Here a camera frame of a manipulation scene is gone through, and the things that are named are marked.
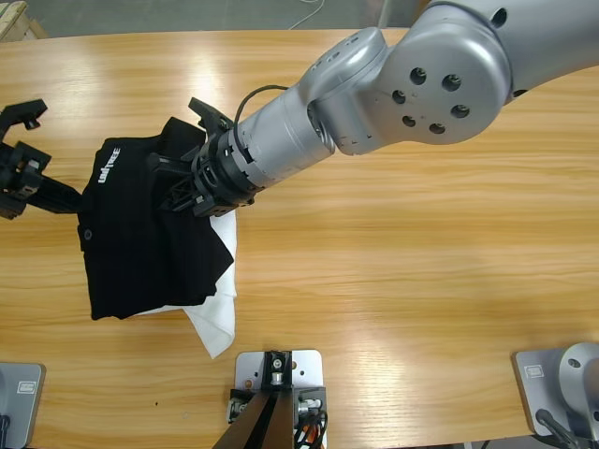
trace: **screw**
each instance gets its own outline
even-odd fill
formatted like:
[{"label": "screw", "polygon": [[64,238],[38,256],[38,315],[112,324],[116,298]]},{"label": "screw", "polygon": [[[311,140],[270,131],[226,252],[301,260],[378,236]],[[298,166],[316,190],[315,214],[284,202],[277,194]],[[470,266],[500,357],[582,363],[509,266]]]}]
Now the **screw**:
[{"label": "screw", "polygon": [[447,75],[441,84],[446,91],[453,92],[461,86],[461,78],[455,74]]},{"label": "screw", "polygon": [[470,113],[470,108],[464,105],[456,105],[451,109],[451,115],[458,119],[463,119]]}]

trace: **white cloth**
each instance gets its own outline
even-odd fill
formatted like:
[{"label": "white cloth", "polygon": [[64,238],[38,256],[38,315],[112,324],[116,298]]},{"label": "white cloth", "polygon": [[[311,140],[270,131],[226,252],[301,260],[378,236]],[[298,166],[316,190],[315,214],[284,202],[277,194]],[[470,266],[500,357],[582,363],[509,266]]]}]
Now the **white cloth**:
[{"label": "white cloth", "polygon": [[235,339],[235,252],[237,251],[237,221],[235,211],[222,217],[210,217],[212,229],[233,256],[233,263],[216,282],[216,293],[201,306],[164,306],[142,314],[183,309],[193,323],[210,357],[215,358]]}]

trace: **black t-shirt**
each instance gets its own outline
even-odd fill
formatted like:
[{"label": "black t-shirt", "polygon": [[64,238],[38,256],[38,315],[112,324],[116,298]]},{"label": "black t-shirt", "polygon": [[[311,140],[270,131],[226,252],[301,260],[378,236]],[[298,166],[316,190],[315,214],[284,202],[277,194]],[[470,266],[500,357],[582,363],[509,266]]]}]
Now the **black t-shirt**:
[{"label": "black t-shirt", "polygon": [[207,217],[159,210],[172,184],[146,163],[180,157],[205,134],[171,118],[160,136],[109,138],[95,155],[79,215],[92,318],[202,304],[233,258]]}]

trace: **wood grain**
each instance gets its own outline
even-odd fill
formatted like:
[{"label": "wood grain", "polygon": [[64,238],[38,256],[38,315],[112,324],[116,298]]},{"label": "wood grain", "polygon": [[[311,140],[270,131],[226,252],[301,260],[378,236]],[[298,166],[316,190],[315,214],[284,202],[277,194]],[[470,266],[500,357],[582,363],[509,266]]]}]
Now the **wood grain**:
[{"label": "wood grain", "polygon": [[[232,116],[347,34],[3,44],[0,105],[50,107],[8,141],[82,189],[104,138],[193,122],[192,95]],[[529,433],[510,355],[599,340],[598,81],[555,80],[460,145],[337,154],[260,194],[238,215],[237,338],[216,360],[181,312],[90,320],[74,217],[1,221],[0,359],[48,368],[34,446],[211,447],[236,355],[273,348],[322,353],[332,448]]]}]

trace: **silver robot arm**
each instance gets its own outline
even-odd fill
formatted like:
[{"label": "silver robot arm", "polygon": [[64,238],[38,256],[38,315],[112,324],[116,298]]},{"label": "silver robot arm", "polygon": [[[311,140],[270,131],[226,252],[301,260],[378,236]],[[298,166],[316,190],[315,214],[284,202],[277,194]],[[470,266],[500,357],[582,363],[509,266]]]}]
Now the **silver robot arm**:
[{"label": "silver robot arm", "polygon": [[[322,55],[297,84],[221,136],[213,172],[223,214],[334,153],[412,140],[463,141],[502,106],[548,80],[599,65],[599,0],[432,1],[389,47],[364,29]],[[234,199],[233,191],[244,191]]]}]

